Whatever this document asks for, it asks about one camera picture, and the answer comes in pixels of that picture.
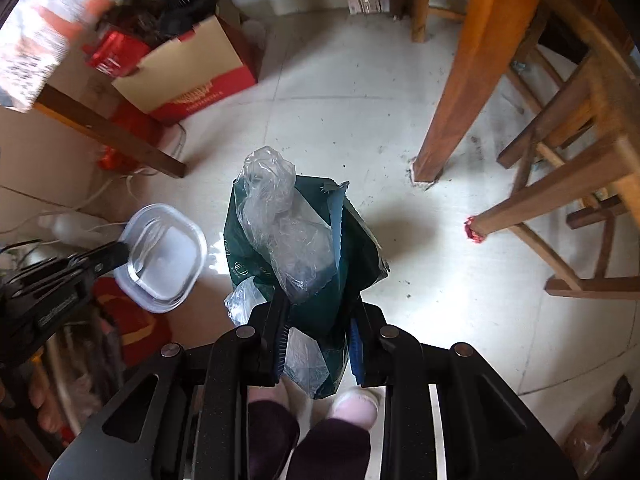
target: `pink slipper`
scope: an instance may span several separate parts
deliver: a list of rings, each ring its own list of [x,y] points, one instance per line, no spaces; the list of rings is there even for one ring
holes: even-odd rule
[[[271,400],[277,402],[281,406],[289,409],[289,394],[284,387],[282,379],[273,388],[264,386],[249,386],[247,393],[248,402],[256,402],[258,400]]]
[[[378,398],[359,386],[337,396],[327,418],[339,418],[370,431],[378,418]]]

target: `wooden table leg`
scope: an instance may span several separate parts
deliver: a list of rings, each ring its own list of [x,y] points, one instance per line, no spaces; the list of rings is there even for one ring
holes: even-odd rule
[[[428,13],[429,0],[414,0],[414,12],[411,20],[411,41],[414,43],[424,43]]]
[[[33,107],[98,142],[111,146],[154,170],[182,178],[186,166],[50,85],[45,85]]]
[[[433,182],[515,54],[540,0],[469,0],[458,51],[414,162],[416,182]]]

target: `white plastic bottle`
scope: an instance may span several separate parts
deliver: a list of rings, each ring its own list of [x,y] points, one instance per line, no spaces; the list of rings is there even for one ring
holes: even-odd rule
[[[83,249],[95,249],[119,238],[123,226],[96,229],[105,224],[108,222],[101,218],[80,212],[38,218],[38,225],[51,231],[52,240],[60,240],[64,244]]]

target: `red box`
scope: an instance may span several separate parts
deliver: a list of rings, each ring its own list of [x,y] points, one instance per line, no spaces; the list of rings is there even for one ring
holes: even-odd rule
[[[169,125],[256,82],[244,35],[213,16],[156,48],[113,85],[140,111]]]

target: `plastic container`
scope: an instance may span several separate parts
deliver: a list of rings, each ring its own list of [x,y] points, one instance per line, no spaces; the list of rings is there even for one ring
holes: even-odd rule
[[[202,230],[167,204],[138,211],[120,241],[129,246],[129,261],[114,270],[116,282],[139,306],[156,314],[185,300],[207,257]]]

